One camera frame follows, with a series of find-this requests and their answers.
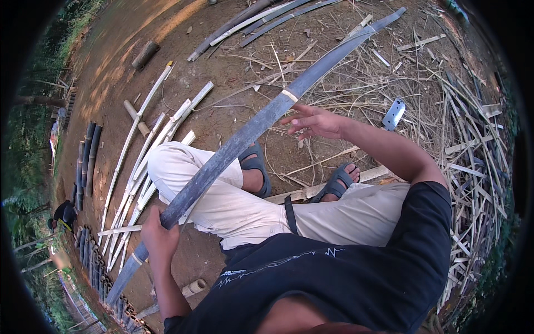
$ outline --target fingers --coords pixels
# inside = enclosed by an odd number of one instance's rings
[[[313,131],[312,129],[309,129],[308,131],[305,131],[303,132],[300,136],[299,136],[299,140],[303,140],[303,139],[306,139],[308,137],[312,137],[316,135],[315,131]]]
[[[161,224],[160,222],[160,209],[157,205],[150,207],[150,213],[148,214],[148,219],[145,224],[148,223],[151,226],[156,224]]]
[[[298,112],[306,115],[306,116],[312,116],[313,115],[313,110],[315,109],[315,107],[312,107],[312,106],[309,106],[309,105],[305,105],[305,104],[302,104],[302,103],[295,103],[291,109],[294,109],[294,110],[297,110]]]
[[[316,126],[316,125],[319,125],[319,123],[320,123],[320,118],[318,115],[311,116],[311,117],[304,117],[300,119],[294,119],[291,121],[291,124],[293,125],[292,129],[295,128],[296,129],[295,131],[300,131],[303,128]]]
[[[292,120],[297,119],[297,118],[303,118],[303,117],[305,117],[303,114],[294,114],[284,119],[281,119],[280,124],[282,125],[289,124]]]

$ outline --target dirt ground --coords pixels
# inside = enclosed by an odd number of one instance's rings
[[[91,225],[93,234],[96,236],[96,231],[100,229],[109,183],[132,124],[131,118],[123,107],[123,101],[128,99],[133,102],[140,93],[141,96],[135,104],[135,107],[139,108],[153,82],[170,60],[175,61],[176,66],[165,82],[163,90],[160,90],[152,99],[143,120],[149,127],[152,127],[160,113],[165,112],[168,116],[174,113],[165,103],[173,109],[178,109],[185,99],[192,99],[208,81],[211,81],[215,85],[214,89],[197,107],[197,111],[193,112],[182,124],[175,140],[181,140],[189,130],[194,130],[196,139],[192,144],[193,147],[216,151],[219,141],[224,143],[280,91],[280,88],[275,86],[262,86],[258,92],[250,89],[219,103],[219,105],[233,107],[206,107],[244,87],[247,83],[257,80],[258,77],[279,71],[277,63],[274,63],[276,60],[269,42],[274,45],[280,60],[291,55],[299,55],[310,43],[310,37],[304,33],[305,29],[310,29],[311,38],[317,40],[318,43],[303,58],[308,62],[299,63],[299,66],[306,68],[311,64],[310,61],[317,60],[335,46],[339,42],[338,38],[344,36],[344,32],[352,30],[362,20],[361,15],[370,13],[373,14],[373,20],[376,20],[389,15],[392,9],[401,6],[405,6],[407,11],[391,26],[404,36],[405,43],[412,41],[414,28],[423,39],[444,33],[428,14],[419,10],[420,6],[426,8],[426,3],[423,2],[370,0],[371,5],[363,2],[356,4],[358,10],[355,10],[349,1],[343,1],[309,12],[278,26],[243,49],[237,45],[241,40],[240,35],[231,36],[209,59],[207,56],[213,48],[197,61],[189,62],[186,60],[187,57],[206,36],[247,6],[245,0],[219,0],[213,6],[209,6],[206,0],[112,1],[99,14],[101,19],[92,23],[81,48],[73,57],[75,60],[74,75],[80,79],[70,124],[62,137],[64,149],[59,157],[58,199],[69,197],[69,190],[75,181],[78,142],[83,140],[87,124],[95,121],[104,127],[100,138],[103,147],[98,150],[96,159],[94,195],[92,198],[85,198],[84,210],[78,215],[78,224]],[[454,27],[452,35],[459,40],[465,40],[467,44],[476,45],[475,37],[466,38],[461,28],[450,17],[449,20],[449,29]],[[187,34],[189,27],[192,27],[192,30]],[[394,57],[392,54],[394,41],[390,39],[390,35],[382,31],[373,39],[383,46],[381,53],[386,58]],[[131,66],[131,62],[148,40],[160,44],[161,50],[142,71],[136,71]],[[439,50],[450,59],[449,65],[458,72],[464,82],[472,82],[466,71],[461,71],[462,67],[459,62],[461,55],[448,38],[433,42],[432,49]],[[228,56],[226,53],[242,57],[250,57],[254,54],[257,58],[271,59],[274,70],[267,68],[261,70],[258,64],[251,64],[248,60]],[[478,75],[487,79],[488,87],[496,87],[493,76],[495,69],[492,68],[494,61],[491,55],[478,50],[475,53],[477,56],[463,58],[466,58],[466,62],[475,69]],[[498,102],[494,89],[482,87],[482,90],[484,104]],[[270,164],[269,170],[282,174],[309,165],[310,154],[314,154],[316,159],[327,158],[351,145],[340,141],[317,139],[310,145],[310,150],[313,151],[311,153],[306,147],[299,148],[293,136],[284,135],[282,132],[279,129],[270,130],[260,137],[260,144],[265,148],[266,158]],[[106,229],[111,225],[115,208],[119,205],[128,175],[143,142],[144,138],[136,132],[115,185],[107,215]],[[308,169],[297,173],[295,177],[307,184],[325,182],[331,172],[326,167],[338,166],[347,159],[357,161],[361,170],[375,167],[375,162],[371,158],[366,157],[364,152],[358,151],[350,156],[341,156],[328,161],[324,164],[325,168]],[[273,195],[301,188],[301,185],[281,181],[273,174],[271,174],[271,182]],[[152,198],[150,204],[164,206],[157,196]],[[139,223],[145,220],[147,212],[142,214]],[[140,234],[133,233],[128,246],[128,254],[134,250],[139,241]],[[203,278],[208,283],[208,288],[211,287],[224,267],[224,258],[218,243],[219,238],[214,235],[200,233],[192,227],[184,230],[180,246],[172,262],[172,272],[179,286],[184,286],[197,278]],[[80,265],[77,260],[72,260],[72,263],[75,267]],[[112,280],[115,280],[118,275],[118,267],[115,265],[110,273]],[[151,270],[145,263],[124,291],[136,311],[153,303],[149,296],[152,289],[151,280]],[[206,293],[207,291],[189,298],[191,306],[194,308]],[[145,320],[155,332],[163,332],[159,313]]]

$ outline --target black belt strap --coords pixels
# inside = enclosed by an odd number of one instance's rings
[[[295,212],[293,211],[293,204],[291,203],[291,195],[284,198],[284,206],[286,207],[287,224],[293,234],[299,235],[297,230],[297,221],[295,220]]]

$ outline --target black shirt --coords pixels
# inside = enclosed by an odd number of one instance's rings
[[[55,220],[60,225],[74,233],[74,221],[76,220],[76,213],[74,212],[74,206],[69,200],[63,202],[54,212]]]
[[[447,189],[419,182],[386,247],[288,233],[240,247],[188,317],[165,319],[165,333],[254,333],[274,302],[292,294],[332,322],[414,333],[445,286],[451,215]]]

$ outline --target left hand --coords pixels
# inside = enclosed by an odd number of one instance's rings
[[[160,209],[153,205],[148,219],[143,224],[141,239],[150,255],[151,265],[170,265],[178,248],[180,229],[178,224],[170,230],[163,227],[160,221]]]

